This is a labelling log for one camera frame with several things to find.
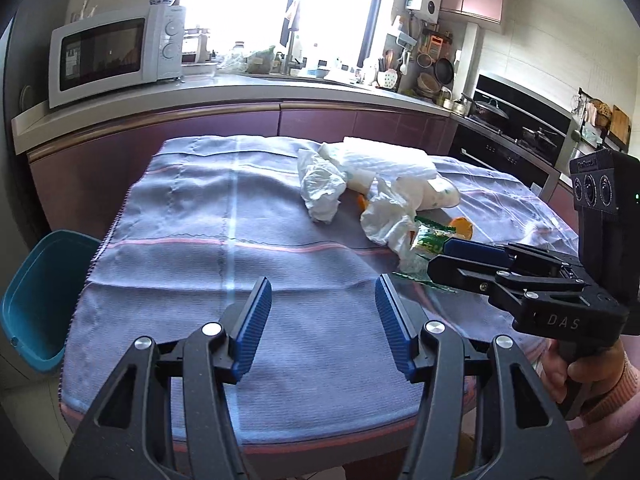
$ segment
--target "blue gripper pad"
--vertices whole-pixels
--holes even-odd
[[[262,330],[271,311],[271,283],[269,280],[265,279],[258,290],[252,291],[249,301],[251,301],[249,311],[238,332],[238,337],[234,341],[235,359],[231,373],[238,381],[251,369]]]
[[[447,240],[442,247],[442,254],[503,269],[509,269],[512,263],[504,249],[459,238]]]
[[[376,280],[376,307],[385,329],[386,340],[396,362],[396,368],[404,374],[408,381],[411,381],[416,372],[411,352],[412,340],[382,278]]]

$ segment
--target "white microwave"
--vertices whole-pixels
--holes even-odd
[[[113,10],[57,28],[49,49],[49,107],[182,76],[185,8]]]

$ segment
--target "wooden cutting board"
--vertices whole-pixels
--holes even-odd
[[[609,130],[626,145],[629,144],[629,117],[615,105]]]

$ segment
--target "blue trash can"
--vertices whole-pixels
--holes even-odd
[[[100,240],[53,231],[34,247],[2,298],[0,324],[18,354],[38,372],[62,361],[66,334]]]

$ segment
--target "microwave knob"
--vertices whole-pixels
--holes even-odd
[[[180,32],[181,28],[182,27],[180,26],[179,22],[176,22],[175,20],[171,20],[169,23],[166,24],[164,31],[169,36],[175,36],[176,34],[178,34],[178,32]]]
[[[162,56],[171,59],[178,54],[178,45],[176,43],[167,43],[162,49]]]

